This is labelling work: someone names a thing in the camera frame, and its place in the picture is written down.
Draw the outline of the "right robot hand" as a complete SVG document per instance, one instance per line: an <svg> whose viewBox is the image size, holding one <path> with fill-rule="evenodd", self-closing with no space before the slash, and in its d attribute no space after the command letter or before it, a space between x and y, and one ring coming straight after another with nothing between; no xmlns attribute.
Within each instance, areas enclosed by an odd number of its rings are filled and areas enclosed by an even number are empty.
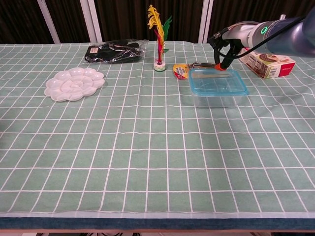
<svg viewBox="0 0 315 236"><path fill-rule="evenodd" d="M243 21L225 27L207 39L207 43L214 49L214 69L226 70L236 59L241 50L248 47L250 31L258 22Z"/></svg>

